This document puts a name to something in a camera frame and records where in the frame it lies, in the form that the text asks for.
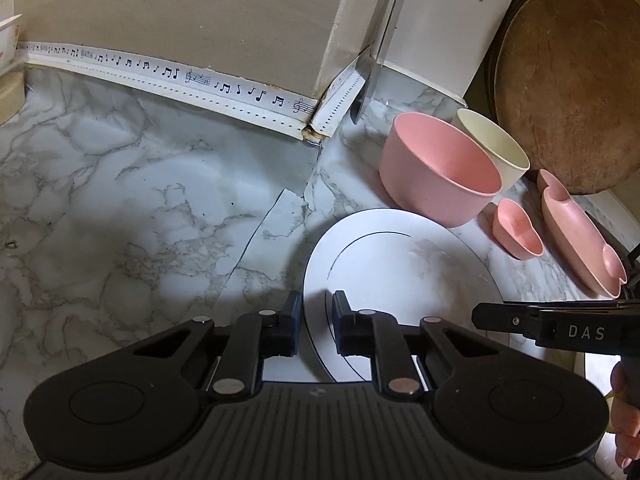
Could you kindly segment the person's right hand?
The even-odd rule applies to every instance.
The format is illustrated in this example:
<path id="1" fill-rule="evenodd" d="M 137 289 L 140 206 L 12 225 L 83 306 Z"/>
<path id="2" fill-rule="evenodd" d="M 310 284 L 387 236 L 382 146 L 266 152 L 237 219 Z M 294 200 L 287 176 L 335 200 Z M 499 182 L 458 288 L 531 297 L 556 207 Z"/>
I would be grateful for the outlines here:
<path id="1" fill-rule="evenodd" d="M 627 402 L 627 376 L 622 363 L 617 363 L 612 370 L 611 386 L 614 394 L 611 424 L 615 432 L 615 461 L 620 468 L 626 469 L 639 459 L 640 414 L 638 408 Z"/>

